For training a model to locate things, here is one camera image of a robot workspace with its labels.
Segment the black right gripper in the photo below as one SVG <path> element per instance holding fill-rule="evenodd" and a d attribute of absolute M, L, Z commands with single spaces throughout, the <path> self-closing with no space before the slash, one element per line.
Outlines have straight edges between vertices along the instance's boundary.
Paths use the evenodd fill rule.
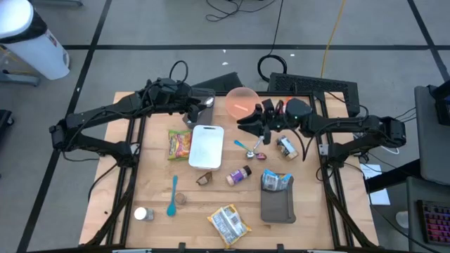
<path fill-rule="evenodd" d="M 280 132 L 285 128 L 284 102 L 279 100 L 273 104 L 271 99 L 262 101 L 262 105 L 256 104 L 253 113 L 239 119 L 237 124 L 242 125 L 242 130 L 255 136 L 264 136 L 263 144 L 271 142 L 271 132 Z"/>

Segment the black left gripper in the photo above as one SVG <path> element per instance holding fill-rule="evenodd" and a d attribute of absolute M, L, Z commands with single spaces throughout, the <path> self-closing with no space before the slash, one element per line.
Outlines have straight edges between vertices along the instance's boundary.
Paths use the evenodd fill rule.
<path fill-rule="evenodd" d="M 206 108 L 200 99 L 215 97 L 213 89 L 197 89 L 195 98 L 193 88 L 182 81 L 170 78 L 158 78 L 149 85 L 150 114 L 169 114 L 177 112 L 187 114 L 191 122 L 198 121 L 201 108 Z"/>

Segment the white plastic bin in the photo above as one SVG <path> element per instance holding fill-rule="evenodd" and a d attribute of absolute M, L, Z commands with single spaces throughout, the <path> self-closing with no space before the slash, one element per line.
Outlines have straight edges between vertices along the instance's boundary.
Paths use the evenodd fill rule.
<path fill-rule="evenodd" d="M 216 171 L 221 166 L 224 129 L 220 126 L 197 125 L 193 129 L 188 163 L 200 170 Z"/>

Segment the yellow green candy packet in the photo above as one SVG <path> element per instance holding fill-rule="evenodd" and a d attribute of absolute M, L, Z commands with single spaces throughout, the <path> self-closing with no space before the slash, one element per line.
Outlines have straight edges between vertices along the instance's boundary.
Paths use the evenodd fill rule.
<path fill-rule="evenodd" d="M 192 131 L 169 130 L 168 160 L 187 160 L 191 151 Z"/>

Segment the blue yellow snack packet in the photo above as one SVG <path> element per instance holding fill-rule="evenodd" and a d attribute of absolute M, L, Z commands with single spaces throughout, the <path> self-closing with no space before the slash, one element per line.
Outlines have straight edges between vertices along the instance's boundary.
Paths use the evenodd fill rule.
<path fill-rule="evenodd" d="M 286 190 L 291 178 L 291 174 L 277 174 L 271 170 L 265 169 L 262 174 L 262 188 L 268 191 Z"/>

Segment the grey plastic holder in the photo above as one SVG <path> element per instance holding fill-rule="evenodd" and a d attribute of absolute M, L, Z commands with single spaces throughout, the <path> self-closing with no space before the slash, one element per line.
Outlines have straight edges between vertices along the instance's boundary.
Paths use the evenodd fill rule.
<path fill-rule="evenodd" d="M 261 219 L 266 223 L 295 223 L 293 202 L 294 178 L 288 181 L 285 190 L 270 191 L 261 186 Z"/>
<path fill-rule="evenodd" d="M 203 88 L 193 88 L 193 97 L 199 99 L 196 96 L 196 90 L 197 89 L 203 89 Z M 214 106 L 211 108 L 206 107 L 204 110 L 200 111 L 198 113 L 198 120 L 197 122 L 192 122 L 188 119 L 187 115 L 183 116 L 183 122 L 189 129 L 193 129 L 197 125 L 211 125 L 212 123 L 212 116 L 214 112 Z"/>

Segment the black flat panel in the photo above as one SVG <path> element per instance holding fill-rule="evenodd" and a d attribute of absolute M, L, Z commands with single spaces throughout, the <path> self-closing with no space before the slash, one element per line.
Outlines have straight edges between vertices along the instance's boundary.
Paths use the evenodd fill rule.
<path fill-rule="evenodd" d="M 209 79 L 199 84 L 193 85 L 195 88 L 213 89 L 219 92 L 229 92 L 232 89 L 243 87 L 237 72 L 230 72 L 213 79 Z"/>

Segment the pink translucent bowl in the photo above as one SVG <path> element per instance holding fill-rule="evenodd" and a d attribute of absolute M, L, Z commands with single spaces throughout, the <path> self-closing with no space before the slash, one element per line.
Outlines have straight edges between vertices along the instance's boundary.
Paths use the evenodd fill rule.
<path fill-rule="evenodd" d="M 246 87 L 238 87 L 230 90 L 225 97 L 227 113 L 235 119 L 247 117 L 253 113 L 256 104 L 261 99 L 257 93 Z"/>

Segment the purple label spice jar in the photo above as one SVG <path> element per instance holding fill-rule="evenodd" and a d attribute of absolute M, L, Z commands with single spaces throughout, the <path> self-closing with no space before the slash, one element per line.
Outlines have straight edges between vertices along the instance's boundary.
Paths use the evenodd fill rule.
<path fill-rule="evenodd" d="M 246 165 L 230 173 L 226 177 L 226 181 L 230 186 L 234 186 L 237 183 L 241 182 L 243 179 L 246 179 L 251 174 L 252 174 L 251 168 Z"/>

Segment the yellow white chips bag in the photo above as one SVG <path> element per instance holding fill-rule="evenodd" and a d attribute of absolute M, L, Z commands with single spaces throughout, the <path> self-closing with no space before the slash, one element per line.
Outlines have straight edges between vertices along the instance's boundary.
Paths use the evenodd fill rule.
<path fill-rule="evenodd" d="M 227 249 L 252 230 L 234 204 L 218 208 L 207 220 L 215 227 Z"/>

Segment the white paper sheet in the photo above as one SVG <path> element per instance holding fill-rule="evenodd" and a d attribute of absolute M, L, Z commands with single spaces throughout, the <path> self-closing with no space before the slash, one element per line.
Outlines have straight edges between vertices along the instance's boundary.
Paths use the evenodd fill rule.
<path fill-rule="evenodd" d="M 372 205 L 381 205 L 381 206 L 391 205 L 388 191 L 386 188 L 376 191 L 374 193 L 370 193 L 368 198 Z"/>
<path fill-rule="evenodd" d="M 368 167 L 365 164 L 360 164 L 361 170 L 364 174 L 365 179 L 370 179 L 374 176 L 377 176 L 379 173 L 375 170 L 373 170 L 371 167 Z"/>

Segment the white lid spice jar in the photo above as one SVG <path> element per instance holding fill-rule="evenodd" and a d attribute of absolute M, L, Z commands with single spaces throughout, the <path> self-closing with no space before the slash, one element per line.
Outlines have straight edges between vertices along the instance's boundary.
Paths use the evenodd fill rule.
<path fill-rule="evenodd" d="M 152 221 L 154 219 L 154 212 L 151 208 L 138 207 L 134 211 L 134 218 L 138 221 Z"/>

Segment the black floor beam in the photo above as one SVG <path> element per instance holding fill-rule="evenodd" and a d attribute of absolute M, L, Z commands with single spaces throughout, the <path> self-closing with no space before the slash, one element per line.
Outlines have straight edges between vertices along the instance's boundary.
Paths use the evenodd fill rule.
<path fill-rule="evenodd" d="M 367 193 L 374 193 L 391 186 L 404 183 L 408 177 L 421 178 L 420 160 L 414 160 L 393 170 L 383 172 L 380 175 L 365 180 Z"/>

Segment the white trash bin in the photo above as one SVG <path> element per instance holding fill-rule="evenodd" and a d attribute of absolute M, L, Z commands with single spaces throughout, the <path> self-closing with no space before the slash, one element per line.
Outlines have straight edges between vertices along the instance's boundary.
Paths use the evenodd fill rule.
<path fill-rule="evenodd" d="M 0 0 L 0 37 L 24 32 L 32 22 L 34 11 L 28 0 Z M 61 79 L 70 72 L 70 56 L 49 28 L 35 39 L 1 45 L 47 79 Z"/>

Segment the computer mouse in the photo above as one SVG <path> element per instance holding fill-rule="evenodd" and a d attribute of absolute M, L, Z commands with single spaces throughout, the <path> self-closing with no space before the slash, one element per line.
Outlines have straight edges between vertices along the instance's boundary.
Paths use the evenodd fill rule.
<path fill-rule="evenodd" d="M 397 224 L 404 228 L 404 229 L 408 229 L 409 228 L 409 212 L 408 211 L 400 211 L 397 212 L 395 215 L 395 219 Z"/>

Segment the grey desk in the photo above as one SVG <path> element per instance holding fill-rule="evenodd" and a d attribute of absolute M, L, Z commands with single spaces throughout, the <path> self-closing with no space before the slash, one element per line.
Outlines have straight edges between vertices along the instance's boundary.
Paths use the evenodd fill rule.
<path fill-rule="evenodd" d="M 435 100 L 428 87 L 414 89 L 420 175 L 450 186 L 450 126 L 438 122 Z"/>
<path fill-rule="evenodd" d="M 418 200 L 450 204 L 450 186 L 408 177 L 406 180 L 406 193 L 409 213 L 409 237 L 440 253 L 450 253 L 450 246 L 431 245 L 424 241 L 417 205 Z"/>

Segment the black trash bag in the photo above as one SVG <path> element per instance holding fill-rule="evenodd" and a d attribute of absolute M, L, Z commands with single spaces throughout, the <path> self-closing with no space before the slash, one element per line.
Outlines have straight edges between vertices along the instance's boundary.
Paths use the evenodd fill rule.
<path fill-rule="evenodd" d="M 0 44 L 14 44 L 21 41 L 35 39 L 43 35 L 47 29 L 47 24 L 42 20 L 41 16 L 34 11 L 32 22 L 24 32 L 9 37 L 0 37 Z"/>

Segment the grey metal stand base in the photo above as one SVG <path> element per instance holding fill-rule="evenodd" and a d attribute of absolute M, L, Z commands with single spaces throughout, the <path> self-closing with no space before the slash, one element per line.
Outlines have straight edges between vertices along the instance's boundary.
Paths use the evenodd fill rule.
<path fill-rule="evenodd" d="M 7 70 L 0 70 L 0 82 L 38 86 L 40 79 L 31 75 L 12 74 Z"/>

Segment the black monitor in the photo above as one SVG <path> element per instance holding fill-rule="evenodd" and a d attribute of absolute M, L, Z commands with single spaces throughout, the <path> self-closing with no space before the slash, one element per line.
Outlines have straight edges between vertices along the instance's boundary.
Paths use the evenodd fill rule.
<path fill-rule="evenodd" d="M 435 100 L 438 122 L 450 126 L 450 80 L 440 86 L 429 86 L 429 93 Z"/>

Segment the backlit keyboard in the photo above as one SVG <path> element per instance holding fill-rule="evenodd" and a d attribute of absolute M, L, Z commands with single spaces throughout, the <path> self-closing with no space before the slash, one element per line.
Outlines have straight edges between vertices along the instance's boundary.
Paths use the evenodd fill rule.
<path fill-rule="evenodd" d="M 417 206 L 426 243 L 450 247 L 450 203 L 418 200 Z"/>

